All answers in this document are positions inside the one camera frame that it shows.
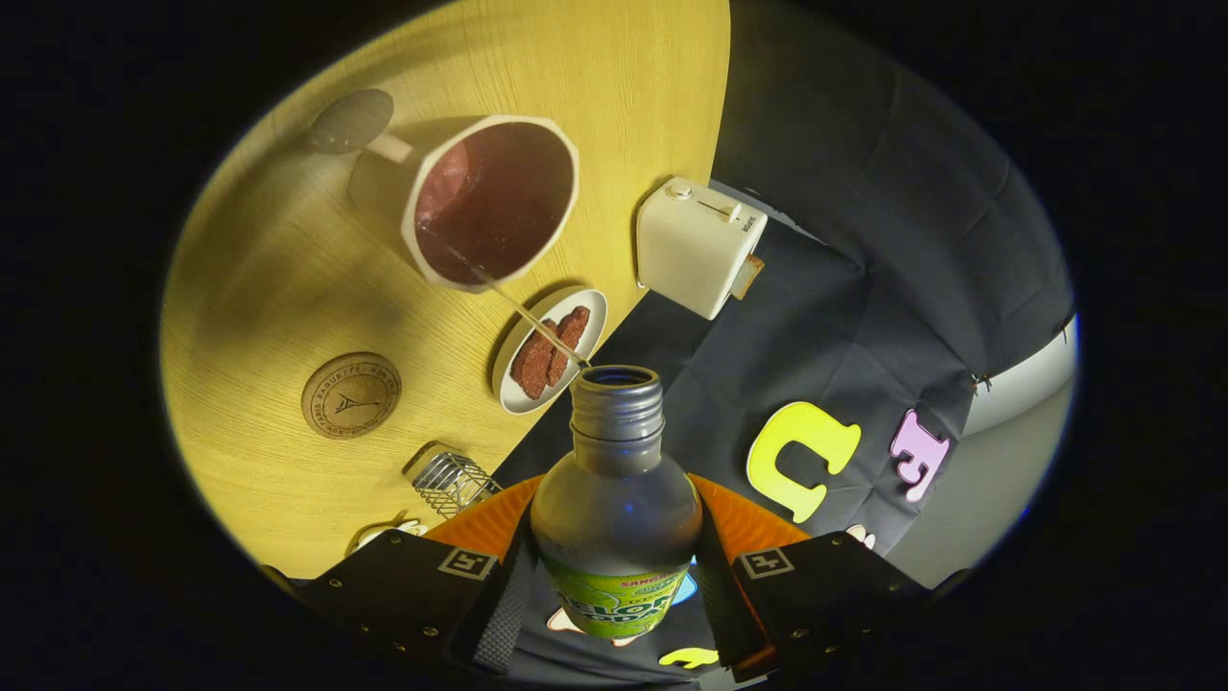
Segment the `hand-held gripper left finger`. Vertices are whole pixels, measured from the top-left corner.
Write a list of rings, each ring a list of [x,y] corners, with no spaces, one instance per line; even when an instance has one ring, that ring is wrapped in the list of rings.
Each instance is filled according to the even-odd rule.
[[[387,529],[314,579],[279,584],[368,648],[442,677],[505,677],[538,563],[530,477],[424,536]]]

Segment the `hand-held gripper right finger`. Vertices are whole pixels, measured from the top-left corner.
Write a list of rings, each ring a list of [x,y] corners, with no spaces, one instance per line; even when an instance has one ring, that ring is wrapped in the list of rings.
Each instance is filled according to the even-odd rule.
[[[810,536],[740,493],[693,475],[695,558],[720,665],[737,681],[799,677],[895,639],[946,595],[846,531]]]

